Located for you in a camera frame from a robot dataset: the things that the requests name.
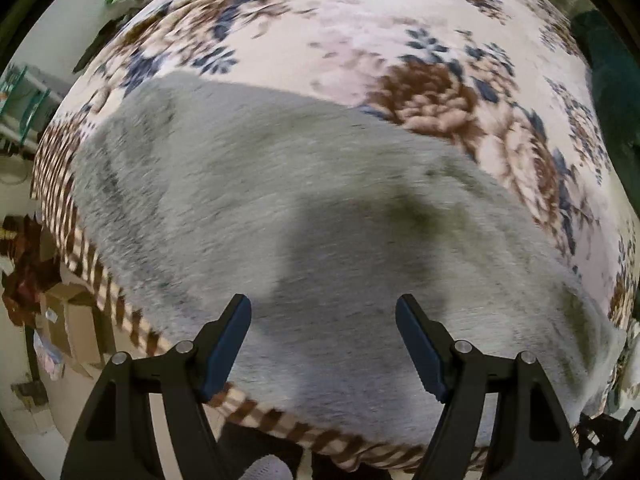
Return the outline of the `grey fleece pants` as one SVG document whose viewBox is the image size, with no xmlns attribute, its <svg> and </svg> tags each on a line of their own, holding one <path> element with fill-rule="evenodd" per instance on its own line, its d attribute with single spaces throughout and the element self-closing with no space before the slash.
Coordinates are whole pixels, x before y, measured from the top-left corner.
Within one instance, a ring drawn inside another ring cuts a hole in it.
<svg viewBox="0 0 640 480">
<path fill-rule="evenodd" d="M 232 384 L 317 428 L 431 439 L 442 408 L 396 327 L 401 295 L 491 356 L 532 352 L 570 422 L 622 351 L 508 191 L 359 110 L 171 73 L 126 96 L 72 170 L 82 229 L 154 330 L 188 339 L 247 296 Z"/>
</svg>

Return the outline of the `brown cardboard box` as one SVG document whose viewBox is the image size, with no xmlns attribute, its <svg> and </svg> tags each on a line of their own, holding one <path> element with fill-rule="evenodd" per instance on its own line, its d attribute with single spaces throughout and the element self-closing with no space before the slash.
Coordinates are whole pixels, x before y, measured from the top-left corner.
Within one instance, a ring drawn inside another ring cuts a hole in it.
<svg viewBox="0 0 640 480">
<path fill-rule="evenodd" d="M 43 335 L 70 364 L 104 367 L 115 348 L 112 323 L 85 286 L 55 284 L 40 294 L 40 310 Z"/>
</svg>

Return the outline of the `teal shelf rack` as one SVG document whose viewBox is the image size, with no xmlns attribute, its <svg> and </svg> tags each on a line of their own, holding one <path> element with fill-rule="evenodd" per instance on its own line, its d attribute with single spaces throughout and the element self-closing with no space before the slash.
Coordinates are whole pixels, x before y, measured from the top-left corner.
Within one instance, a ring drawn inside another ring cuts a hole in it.
<svg viewBox="0 0 640 480">
<path fill-rule="evenodd" d="M 1 75 L 1 149 L 36 154 L 39 141 L 70 84 L 28 64 L 11 63 Z"/>
</svg>

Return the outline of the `dark green blanket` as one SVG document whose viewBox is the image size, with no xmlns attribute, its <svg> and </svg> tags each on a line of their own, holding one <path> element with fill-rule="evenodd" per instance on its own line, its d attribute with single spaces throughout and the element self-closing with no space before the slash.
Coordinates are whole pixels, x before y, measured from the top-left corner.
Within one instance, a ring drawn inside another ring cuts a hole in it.
<svg viewBox="0 0 640 480">
<path fill-rule="evenodd" d="M 628 198 L 639 201 L 639 64 L 597 10 L 570 30 L 591 68 L 591 94 L 603 139 Z"/>
</svg>

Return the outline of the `floral bed quilt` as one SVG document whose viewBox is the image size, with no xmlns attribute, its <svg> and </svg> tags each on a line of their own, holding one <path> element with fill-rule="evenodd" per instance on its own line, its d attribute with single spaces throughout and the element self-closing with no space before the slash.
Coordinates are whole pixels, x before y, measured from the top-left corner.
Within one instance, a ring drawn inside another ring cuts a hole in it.
<svg viewBox="0 0 640 480">
<path fill-rule="evenodd" d="M 85 69 L 35 158 L 32 196 L 66 264 L 99 308 L 150 353 L 178 341 L 125 297 L 85 234 L 72 160 L 145 81 L 185 73 L 341 105 L 441 140 L 508 191 L 584 292 L 624 334 L 593 408 L 623 368 L 639 278 L 639 220 L 606 151 L 576 47 L 544 0 L 152 0 Z M 259 453 L 312 457 L 314 478 L 413 471 L 427 444 L 372 443 L 317 428 L 232 384 L 210 404 L 240 467 Z"/>
</svg>

